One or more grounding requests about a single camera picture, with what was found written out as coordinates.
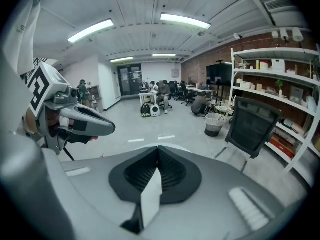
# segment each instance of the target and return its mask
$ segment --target green plant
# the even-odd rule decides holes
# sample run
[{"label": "green plant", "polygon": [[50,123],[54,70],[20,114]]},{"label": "green plant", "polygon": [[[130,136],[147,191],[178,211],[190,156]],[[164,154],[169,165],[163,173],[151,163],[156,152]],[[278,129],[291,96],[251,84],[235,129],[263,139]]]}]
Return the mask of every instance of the green plant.
[{"label": "green plant", "polygon": [[282,82],[281,80],[277,80],[276,82],[275,82],[275,85],[277,86],[277,87],[279,87],[279,89],[281,90],[282,89],[282,86],[284,85],[284,82]]}]

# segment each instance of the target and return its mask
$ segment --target white wall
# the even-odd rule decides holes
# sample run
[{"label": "white wall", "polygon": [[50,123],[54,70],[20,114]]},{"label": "white wall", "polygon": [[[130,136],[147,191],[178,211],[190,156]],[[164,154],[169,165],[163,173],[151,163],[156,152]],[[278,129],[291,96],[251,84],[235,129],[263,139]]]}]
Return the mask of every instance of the white wall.
[{"label": "white wall", "polygon": [[103,109],[106,110],[121,99],[117,67],[109,61],[100,60],[98,63],[98,74],[102,105]]},{"label": "white wall", "polygon": [[[179,77],[172,77],[171,70],[179,70]],[[170,62],[154,62],[154,63],[142,63],[141,64],[142,79],[145,82],[150,83],[155,81],[156,83],[160,80],[181,82],[181,65],[180,63]]]},{"label": "white wall", "polygon": [[81,79],[85,80],[87,88],[99,86],[104,110],[121,99],[116,66],[109,61],[103,61],[98,55],[69,66],[61,74],[74,88],[79,85]]},{"label": "white wall", "polygon": [[80,80],[84,79],[87,87],[98,86],[99,73],[98,73],[98,56],[94,55],[85,59],[82,62],[75,63],[67,67],[61,72],[64,78],[76,88]]}]

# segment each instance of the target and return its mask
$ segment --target black door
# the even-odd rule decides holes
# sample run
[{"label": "black door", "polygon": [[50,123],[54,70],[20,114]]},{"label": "black door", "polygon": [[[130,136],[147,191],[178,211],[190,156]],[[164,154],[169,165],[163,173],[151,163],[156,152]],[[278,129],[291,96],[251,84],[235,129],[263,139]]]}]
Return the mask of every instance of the black door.
[{"label": "black door", "polygon": [[143,85],[141,64],[118,66],[121,95],[137,95]]}]

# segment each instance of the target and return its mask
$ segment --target brick wall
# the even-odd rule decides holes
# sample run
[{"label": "brick wall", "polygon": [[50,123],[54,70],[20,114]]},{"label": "brick wall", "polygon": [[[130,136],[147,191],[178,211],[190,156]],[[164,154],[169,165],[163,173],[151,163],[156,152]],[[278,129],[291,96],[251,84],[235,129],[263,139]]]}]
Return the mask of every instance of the brick wall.
[{"label": "brick wall", "polygon": [[[311,35],[307,33],[303,33],[303,36],[304,36],[304,40],[303,42],[301,42],[302,48],[316,51],[317,50],[316,43],[312,39]],[[231,62],[231,48],[233,48],[234,52],[239,52],[242,50],[273,48],[277,46],[286,47],[286,43],[282,41],[280,38],[277,38],[277,39],[272,38],[271,33],[255,35],[248,38],[244,38],[243,40],[236,40],[234,42],[230,42],[228,44],[217,47],[216,49],[203,53],[195,58],[192,58],[182,63],[181,79],[187,82],[188,77],[192,77],[192,81],[194,83],[206,82],[207,66],[218,64],[216,62],[218,60],[223,60],[224,62]],[[289,43],[287,44],[287,47],[300,48],[300,44],[298,42],[293,41],[291,38],[289,40]],[[294,63],[289,61],[286,62],[287,69],[295,70],[295,65],[297,65],[298,67],[298,75],[308,76],[309,66],[307,64]],[[266,89],[267,87],[272,87],[278,91],[278,88],[276,87],[276,79],[274,78],[246,75],[244,76],[244,81],[254,83],[255,85],[259,83],[259,84],[262,84],[263,89]],[[312,90],[307,87],[283,81],[282,94],[284,96],[289,97],[290,85],[297,86],[303,89],[304,100],[306,96],[312,93]],[[223,94],[223,97],[225,97],[227,100],[229,99],[229,91],[227,89],[226,89],[226,93]],[[261,95],[248,93],[248,92],[244,92],[243,97],[268,103],[274,106],[275,108],[282,110],[284,118],[290,119],[295,123],[299,124],[300,126],[303,126],[306,121],[307,114],[305,112],[297,108],[294,108],[292,106],[288,106],[285,103],[282,103],[280,101],[266,98]]]}]

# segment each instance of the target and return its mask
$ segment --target black fisheye border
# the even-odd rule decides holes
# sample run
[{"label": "black fisheye border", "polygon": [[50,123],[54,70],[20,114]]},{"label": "black fisheye border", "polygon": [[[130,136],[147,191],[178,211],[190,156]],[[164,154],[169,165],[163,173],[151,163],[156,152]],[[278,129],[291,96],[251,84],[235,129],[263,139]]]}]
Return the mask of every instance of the black fisheye border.
[{"label": "black fisheye border", "polygon": [[[17,7],[21,0],[0,0],[1,16],[0,16],[0,44],[3,41],[4,25],[10,20],[12,11]],[[312,35],[316,43],[320,44],[320,27],[319,22],[319,0],[293,0],[303,13],[309,24],[309,28],[313,31]],[[320,211],[320,174],[318,171],[314,187],[310,190],[309,195],[301,206],[300,210],[294,215],[293,219],[286,227],[275,237],[275,239],[285,239],[293,237],[294,239],[303,234],[305,239],[313,239],[318,235],[317,215]],[[0,186],[0,204],[2,206],[2,234],[10,235],[15,239],[19,236],[31,237],[32,239],[44,239],[36,232],[27,221],[17,211],[2,186]]]}]

